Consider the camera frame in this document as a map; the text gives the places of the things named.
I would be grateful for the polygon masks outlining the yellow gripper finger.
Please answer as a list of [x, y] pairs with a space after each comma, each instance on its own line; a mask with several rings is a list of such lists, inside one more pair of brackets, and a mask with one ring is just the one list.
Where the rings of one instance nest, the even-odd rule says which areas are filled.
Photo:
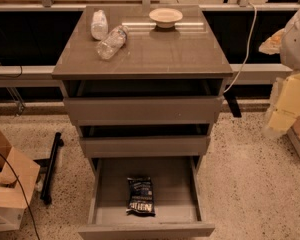
[[280, 53], [280, 47], [281, 47], [281, 39], [284, 34], [284, 30], [280, 29], [277, 32], [275, 32], [272, 36], [267, 38], [260, 46], [259, 51], [261, 53], [267, 54], [267, 55], [274, 55]]

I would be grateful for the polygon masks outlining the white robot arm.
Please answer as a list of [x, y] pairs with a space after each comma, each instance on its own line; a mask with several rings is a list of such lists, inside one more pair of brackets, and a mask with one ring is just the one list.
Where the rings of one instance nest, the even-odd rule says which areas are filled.
[[259, 46], [259, 51], [267, 55], [279, 54], [283, 65], [300, 71], [300, 8], [283, 29]]

